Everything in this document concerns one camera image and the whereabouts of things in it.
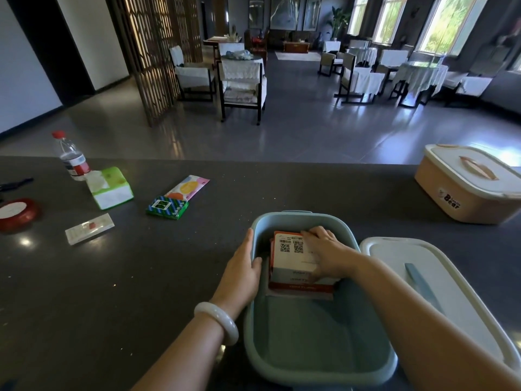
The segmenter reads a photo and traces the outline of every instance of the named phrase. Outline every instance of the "small package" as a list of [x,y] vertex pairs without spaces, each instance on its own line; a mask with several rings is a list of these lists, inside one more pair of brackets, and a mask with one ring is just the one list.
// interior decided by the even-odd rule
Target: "small package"
[[130,185],[117,167],[92,170],[85,174],[88,189],[101,210],[106,210],[134,198]]
[[168,191],[165,195],[172,199],[188,201],[205,186],[209,180],[198,176],[188,176],[180,184]]
[[148,206],[147,214],[157,215],[170,219],[179,219],[188,207],[185,200],[172,199],[166,196],[158,196]]
[[101,232],[114,227],[114,222],[108,214],[103,214],[99,217],[91,219],[90,221],[80,223],[73,228],[65,231],[65,236],[70,245],[87,240]]
[[271,251],[270,288],[333,292],[337,279],[323,278],[314,284],[309,283],[309,276],[316,269],[317,261],[300,233],[276,231]]

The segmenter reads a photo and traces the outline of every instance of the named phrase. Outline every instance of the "white jade bangle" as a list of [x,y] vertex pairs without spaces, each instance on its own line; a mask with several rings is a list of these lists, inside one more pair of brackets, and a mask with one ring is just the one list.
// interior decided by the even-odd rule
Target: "white jade bangle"
[[215,306],[213,303],[200,302],[194,309],[194,315],[197,313],[206,313],[207,315],[211,315],[215,321],[225,329],[226,336],[223,342],[225,346],[233,346],[237,343],[237,340],[239,339],[239,330],[226,311]]

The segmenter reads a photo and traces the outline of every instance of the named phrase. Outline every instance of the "red tape roll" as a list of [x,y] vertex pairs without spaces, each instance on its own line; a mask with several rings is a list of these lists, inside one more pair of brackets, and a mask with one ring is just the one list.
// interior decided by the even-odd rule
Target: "red tape roll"
[[26,226],[38,217],[40,209],[29,198],[11,200],[0,205],[0,231],[11,232]]

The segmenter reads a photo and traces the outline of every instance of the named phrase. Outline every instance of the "bottle label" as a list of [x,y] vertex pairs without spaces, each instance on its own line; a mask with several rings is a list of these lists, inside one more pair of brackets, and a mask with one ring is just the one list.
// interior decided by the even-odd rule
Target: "bottle label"
[[78,156],[77,158],[71,160],[62,160],[62,162],[73,178],[83,176],[84,174],[87,174],[91,171],[84,155]]

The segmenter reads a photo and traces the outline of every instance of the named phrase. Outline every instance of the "floor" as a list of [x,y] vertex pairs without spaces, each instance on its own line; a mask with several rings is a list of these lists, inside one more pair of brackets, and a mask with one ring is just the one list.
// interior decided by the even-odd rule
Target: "floor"
[[521,166],[521,127],[485,110],[405,109],[387,95],[368,106],[342,105],[337,75],[317,63],[269,54],[268,95],[256,112],[217,104],[178,103],[150,128],[133,80],[0,140],[0,155],[54,156],[51,131],[64,130],[87,157],[261,162],[417,164],[426,144],[473,145]]

